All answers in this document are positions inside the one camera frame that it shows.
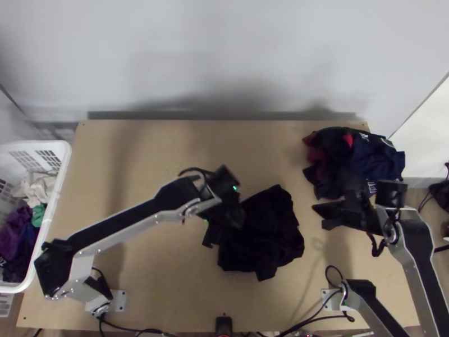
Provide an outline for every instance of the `white laundry basket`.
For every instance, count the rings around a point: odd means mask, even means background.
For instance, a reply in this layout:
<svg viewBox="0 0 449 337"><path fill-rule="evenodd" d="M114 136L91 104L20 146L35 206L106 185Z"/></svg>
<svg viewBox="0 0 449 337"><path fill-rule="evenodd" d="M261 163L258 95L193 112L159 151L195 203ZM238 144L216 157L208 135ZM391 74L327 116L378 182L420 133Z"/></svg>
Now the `white laundry basket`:
<svg viewBox="0 0 449 337"><path fill-rule="evenodd" d="M40 247L52 223L71 153L70 144L63 140L30 140L0 145L0 227L20 202L20 198L11 195L11 189L27 172L58 171L25 279L22 283L3 282L0 272L0 293L19 293L31 284L36 273L34 260L41 253Z"/></svg>

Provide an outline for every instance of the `white wall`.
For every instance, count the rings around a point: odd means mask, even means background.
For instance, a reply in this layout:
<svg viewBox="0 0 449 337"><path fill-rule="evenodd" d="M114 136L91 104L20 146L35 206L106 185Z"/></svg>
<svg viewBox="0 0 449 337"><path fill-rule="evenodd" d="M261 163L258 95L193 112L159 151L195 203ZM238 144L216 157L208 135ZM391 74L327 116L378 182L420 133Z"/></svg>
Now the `white wall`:
<svg viewBox="0 0 449 337"><path fill-rule="evenodd" d="M449 71L448 15L446 0L0 0L0 83L37 120L322 106L390 135Z"/></svg>
<svg viewBox="0 0 449 337"><path fill-rule="evenodd" d="M449 78L390 137L406 153L402 172L411 186L424 187L447 175L449 161Z"/></svg>
<svg viewBox="0 0 449 337"><path fill-rule="evenodd" d="M0 144L41 138L41 133L0 89Z"/></svg>

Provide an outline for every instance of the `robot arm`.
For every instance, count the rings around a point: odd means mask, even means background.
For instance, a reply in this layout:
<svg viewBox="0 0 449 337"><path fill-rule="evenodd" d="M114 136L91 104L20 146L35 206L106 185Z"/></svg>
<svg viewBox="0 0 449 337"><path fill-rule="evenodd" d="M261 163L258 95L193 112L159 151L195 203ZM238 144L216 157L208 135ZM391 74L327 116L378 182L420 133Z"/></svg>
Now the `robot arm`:
<svg viewBox="0 0 449 337"><path fill-rule="evenodd" d="M45 297L52 300L70 297L86 303L85 309L93 316L108 310L122 311L126 293L110 290L104 277L91 276L95 255L161 222L214 214L219 205L218 212L224 218L238 213L240 183L225 166L216 172L194 168L182 173L188 171L199 171L202 185L195 185L199 175L180 177L161 187L152 199L80 230L66 240L45 242L43 253L34 262ZM241 215L228 223L241 225Z"/></svg>
<svg viewBox="0 0 449 337"><path fill-rule="evenodd" d="M363 195L358 196L358 202L354 196L349 197L349 202L340 204L341 217L324 220L323 228L345 225L382 235L390 253L404 269L424 335L449 336L449 309L432 262L432 231L416 209L404 206L406 190L403 183L380 181L375 209ZM377 300L375 286L370 281L343 280L340 287L341 305L344 302L359 311L376 335L408 336Z"/></svg>

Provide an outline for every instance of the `wooden tabletop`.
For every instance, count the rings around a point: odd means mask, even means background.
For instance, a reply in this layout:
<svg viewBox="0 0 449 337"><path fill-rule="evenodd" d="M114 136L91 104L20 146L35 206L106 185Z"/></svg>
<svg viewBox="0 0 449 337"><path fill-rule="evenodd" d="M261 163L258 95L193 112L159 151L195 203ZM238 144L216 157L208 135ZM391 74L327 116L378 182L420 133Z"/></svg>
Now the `wooden tabletop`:
<svg viewBox="0 0 449 337"><path fill-rule="evenodd" d="M214 170L227 165L241 182L242 197L280 184L292 195L303 257L258 282L254 273L224 272L217 247L201 245L206 225L161 224L101 253L94 266L111 288L127 291L124 313L108 319L122 326L164 331L214 331L217 316L233 318L235 331L280 331L309 317L326 288L324 269L337 266L344 277L369 279L378 299L400 324L416 325L401 265L385 251L371 256L365 233L339 227L321 229L313 186L302 169L301 139L329 126L367 130L365 122L311 121L87 121L80 123L73 154L47 240L66 238L113 213L143 202L182 169ZM311 330L367 327L357 313L323 320ZM45 300L37 278L26 291L18 326L97 330L98 321L72 299Z"/></svg>

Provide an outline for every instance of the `purple clothing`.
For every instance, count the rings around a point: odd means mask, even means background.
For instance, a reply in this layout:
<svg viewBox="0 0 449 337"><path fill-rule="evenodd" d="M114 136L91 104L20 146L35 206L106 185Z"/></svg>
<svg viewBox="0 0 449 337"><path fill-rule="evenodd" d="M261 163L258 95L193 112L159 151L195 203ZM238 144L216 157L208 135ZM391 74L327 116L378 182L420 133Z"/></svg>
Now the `purple clothing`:
<svg viewBox="0 0 449 337"><path fill-rule="evenodd" d="M25 224L31 222L33 210L29 206L22 206L12 212L6 223L0 229L0 255L7 261L11 261L17 255L20 236Z"/></svg>
<svg viewBox="0 0 449 337"><path fill-rule="evenodd" d="M20 283L24 280L38 234L39 228L35 228L31 222L22 227L19 248L14 259L3 270L3 281Z"/></svg>

